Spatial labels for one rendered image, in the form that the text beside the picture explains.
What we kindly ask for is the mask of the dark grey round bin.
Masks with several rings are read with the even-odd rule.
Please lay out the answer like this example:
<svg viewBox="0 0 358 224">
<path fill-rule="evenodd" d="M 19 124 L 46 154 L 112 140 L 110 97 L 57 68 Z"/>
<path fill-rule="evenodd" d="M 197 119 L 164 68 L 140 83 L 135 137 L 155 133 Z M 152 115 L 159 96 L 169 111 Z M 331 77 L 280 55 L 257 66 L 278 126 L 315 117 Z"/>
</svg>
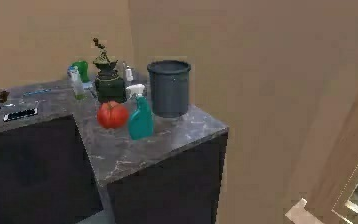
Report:
<svg viewBox="0 0 358 224">
<path fill-rule="evenodd" d="M 147 71 L 154 114 L 163 118 L 186 114 L 191 65 L 179 60 L 161 60 L 148 64 Z"/>
</svg>

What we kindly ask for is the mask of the teal spray bottle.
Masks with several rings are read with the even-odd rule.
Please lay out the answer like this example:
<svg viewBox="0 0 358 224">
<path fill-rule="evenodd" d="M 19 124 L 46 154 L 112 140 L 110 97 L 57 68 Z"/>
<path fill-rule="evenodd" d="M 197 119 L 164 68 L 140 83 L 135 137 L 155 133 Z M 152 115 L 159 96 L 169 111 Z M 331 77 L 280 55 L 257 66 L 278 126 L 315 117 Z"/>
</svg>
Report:
<svg viewBox="0 0 358 224">
<path fill-rule="evenodd" d="M 144 96 L 145 86 L 135 84 L 127 87 L 130 98 L 136 100 L 136 109 L 128 119 L 128 131 L 132 140 L 149 137 L 154 132 L 152 111 Z"/>
</svg>

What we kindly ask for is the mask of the black kitchen counter cabinet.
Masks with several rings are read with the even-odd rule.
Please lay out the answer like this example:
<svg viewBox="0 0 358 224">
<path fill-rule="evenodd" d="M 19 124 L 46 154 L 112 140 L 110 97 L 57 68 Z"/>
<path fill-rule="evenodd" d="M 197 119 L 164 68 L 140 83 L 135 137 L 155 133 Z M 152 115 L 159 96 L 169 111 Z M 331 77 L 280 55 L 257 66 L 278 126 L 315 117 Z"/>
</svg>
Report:
<svg viewBox="0 0 358 224">
<path fill-rule="evenodd" d="M 24 97 L 25 92 L 52 89 Z M 93 91 L 12 87 L 0 109 L 0 224 L 215 224 L 228 128 L 190 106 L 132 140 L 104 129 Z M 3 121 L 8 113 L 38 114 Z"/>
</svg>

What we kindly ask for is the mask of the wooden framed window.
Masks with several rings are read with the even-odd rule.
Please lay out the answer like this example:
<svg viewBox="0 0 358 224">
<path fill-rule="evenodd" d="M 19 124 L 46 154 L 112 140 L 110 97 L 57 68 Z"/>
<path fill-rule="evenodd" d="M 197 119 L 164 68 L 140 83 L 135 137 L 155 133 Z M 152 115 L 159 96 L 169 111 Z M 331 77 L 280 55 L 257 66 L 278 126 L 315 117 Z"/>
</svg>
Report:
<svg viewBox="0 0 358 224">
<path fill-rule="evenodd" d="M 306 210 L 323 224 L 347 224 L 346 201 L 358 184 L 358 93 L 341 126 Z"/>
</svg>

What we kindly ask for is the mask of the dark green coffee grinder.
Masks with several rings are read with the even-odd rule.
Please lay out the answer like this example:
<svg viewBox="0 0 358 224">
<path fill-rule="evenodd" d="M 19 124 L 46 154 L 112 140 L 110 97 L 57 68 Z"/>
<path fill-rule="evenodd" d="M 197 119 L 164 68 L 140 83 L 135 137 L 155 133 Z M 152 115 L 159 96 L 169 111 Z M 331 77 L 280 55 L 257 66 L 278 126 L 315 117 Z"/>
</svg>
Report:
<svg viewBox="0 0 358 224">
<path fill-rule="evenodd" d="M 99 49 L 99 55 L 93 60 L 93 64 L 98 69 L 94 84 L 99 102 L 124 103 L 126 101 L 125 82 L 116 69 L 118 61 L 108 57 L 106 46 L 101 44 L 98 38 L 94 38 L 93 42 Z"/>
</svg>

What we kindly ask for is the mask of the red tomato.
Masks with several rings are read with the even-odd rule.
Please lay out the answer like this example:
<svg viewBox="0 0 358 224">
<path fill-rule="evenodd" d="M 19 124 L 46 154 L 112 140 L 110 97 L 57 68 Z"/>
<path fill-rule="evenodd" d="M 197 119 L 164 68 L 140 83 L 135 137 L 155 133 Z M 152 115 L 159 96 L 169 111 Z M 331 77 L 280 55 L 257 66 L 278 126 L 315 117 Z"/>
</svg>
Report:
<svg viewBox="0 0 358 224">
<path fill-rule="evenodd" d="M 103 103 L 97 111 L 97 121 L 106 129 L 120 128 L 127 123 L 128 118 L 127 108 L 115 101 Z"/>
</svg>

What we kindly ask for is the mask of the blue handled utensil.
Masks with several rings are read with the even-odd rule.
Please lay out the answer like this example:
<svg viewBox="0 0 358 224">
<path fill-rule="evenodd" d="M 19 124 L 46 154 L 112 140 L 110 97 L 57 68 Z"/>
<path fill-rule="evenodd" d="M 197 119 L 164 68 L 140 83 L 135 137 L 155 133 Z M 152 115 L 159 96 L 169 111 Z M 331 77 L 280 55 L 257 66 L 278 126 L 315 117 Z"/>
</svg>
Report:
<svg viewBox="0 0 358 224">
<path fill-rule="evenodd" d="M 43 93 L 47 93 L 50 92 L 52 89 L 41 89 L 41 90 L 35 90 L 35 91 L 30 91 L 30 92 L 25 92 L 23 94 L 24 97 L 27 96 L 32 96 L 32 95 L 36 95 L 36 94 L 43 94 Z"/>
</svg>

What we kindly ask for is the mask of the clear bottle with green liquid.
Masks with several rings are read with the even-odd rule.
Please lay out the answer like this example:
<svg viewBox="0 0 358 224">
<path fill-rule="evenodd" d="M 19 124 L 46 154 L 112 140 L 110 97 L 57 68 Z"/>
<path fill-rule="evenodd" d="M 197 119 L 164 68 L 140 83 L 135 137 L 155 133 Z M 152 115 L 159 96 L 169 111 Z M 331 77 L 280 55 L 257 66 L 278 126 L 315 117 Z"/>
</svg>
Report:
<svg viewBox="0 0 358 224">
<path fill-rule="evenodd" d="M 70 66 L 67 70 L 70 77 L 70 83 L 73 88 L 74 96 L 77 100 L 85 98 L 83 83 L 77 66 Z"/>
</svg>

